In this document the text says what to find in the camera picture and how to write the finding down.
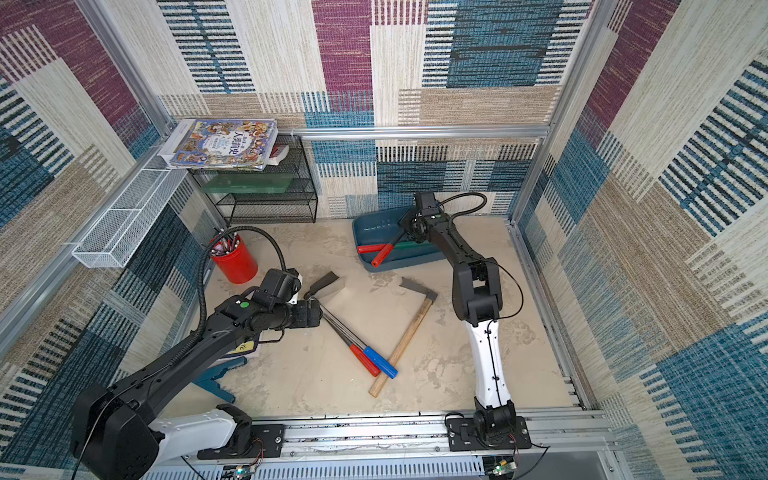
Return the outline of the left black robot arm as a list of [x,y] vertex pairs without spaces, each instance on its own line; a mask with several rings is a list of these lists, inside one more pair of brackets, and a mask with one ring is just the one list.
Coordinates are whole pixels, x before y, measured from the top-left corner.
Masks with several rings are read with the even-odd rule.
[[271,269],[258,287],[227,298],[165,354],[109,387],[94,384],[73,406],[72,456],[100,479],[139,479],[154,466],[201,450],[244,454],[250,417],[220,404],[197,415],[159,419],[165,407],[215,361],[266,330],[314,328],[315,298],[301,300],[294,269]]

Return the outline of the green hoe red grip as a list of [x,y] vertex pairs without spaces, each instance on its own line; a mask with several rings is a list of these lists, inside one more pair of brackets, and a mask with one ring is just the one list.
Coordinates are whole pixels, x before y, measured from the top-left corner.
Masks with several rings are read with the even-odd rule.
[[[387,244],[360,245],[357,247],[357,253],[358,254],[378,253],[381,250],[383,250],[385,247],[387,247]],[[394,246],[394,249],[409,249],[409,248],[421,248],[421,247],[432,247],[432,244],[429,242],[418,243],[416,241],[401,241]]]

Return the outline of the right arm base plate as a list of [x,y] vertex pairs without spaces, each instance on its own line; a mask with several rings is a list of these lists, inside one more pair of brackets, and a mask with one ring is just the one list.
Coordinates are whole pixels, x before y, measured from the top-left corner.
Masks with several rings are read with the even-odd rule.
[[495,427],[480,425],[474,417],[449,412],[443,418],[449,450],[452,452],[486,450],[527,450],[533,447],[526,419],[517,416]]

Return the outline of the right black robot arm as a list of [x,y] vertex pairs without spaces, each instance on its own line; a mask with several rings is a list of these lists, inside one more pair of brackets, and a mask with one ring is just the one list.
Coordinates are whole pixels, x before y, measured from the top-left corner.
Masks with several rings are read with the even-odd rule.
[[437,247],[452,267],[452,305],[467,328],[475,368],[476,436],[483,446],[500,447],[512,439],[516,426],[499,341],[503,309],[500,267],[495,259],[469,245],[454,217],[432,192],[416,193],[414,205],[399,225],[410,239]]

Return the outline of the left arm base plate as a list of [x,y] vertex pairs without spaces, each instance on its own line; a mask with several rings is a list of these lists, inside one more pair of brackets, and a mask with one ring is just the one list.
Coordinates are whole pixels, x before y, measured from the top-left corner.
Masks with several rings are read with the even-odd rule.
[[233,438],[223,447],[200,450],[199,460],[245,460],[279,458],[285,434],[284,424],[255,424],[249,430],[237,427]]

